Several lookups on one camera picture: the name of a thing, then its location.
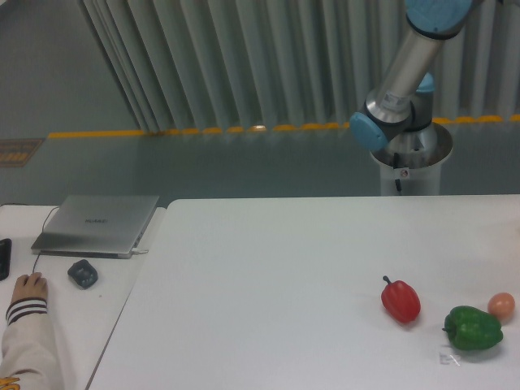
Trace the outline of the person's hand on mouse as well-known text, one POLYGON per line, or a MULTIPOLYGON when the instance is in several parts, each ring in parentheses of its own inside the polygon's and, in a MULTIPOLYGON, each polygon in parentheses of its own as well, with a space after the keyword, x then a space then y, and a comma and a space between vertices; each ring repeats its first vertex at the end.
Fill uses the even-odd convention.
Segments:
POLYGON ((17 278, 11 296, 11 303, 27 299, 47 301, 48 295, 47 279, 41 272, 35 272, 31 275, 22 275, 17 278))

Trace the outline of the cream striped sleeve forearm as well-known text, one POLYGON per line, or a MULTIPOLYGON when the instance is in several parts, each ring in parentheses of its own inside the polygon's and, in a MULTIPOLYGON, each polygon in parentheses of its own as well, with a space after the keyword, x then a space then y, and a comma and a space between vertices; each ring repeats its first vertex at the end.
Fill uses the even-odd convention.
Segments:
POLYGON ((24 298, 7 309, 1 388, 64 388, 53 324, 43 298, 24 298))

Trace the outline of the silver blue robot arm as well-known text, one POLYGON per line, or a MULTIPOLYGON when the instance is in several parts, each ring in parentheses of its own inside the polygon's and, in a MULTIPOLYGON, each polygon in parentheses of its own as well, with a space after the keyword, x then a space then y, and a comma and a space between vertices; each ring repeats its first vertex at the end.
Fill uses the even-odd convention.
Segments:
POLYGON ((379 87, 369 92, 350 130, 365 148, 377 151, 403 132, 431 123, 435 90, 428 73, 444 45, 463 28, 480 1, 407 1, 407 32, 379 87))

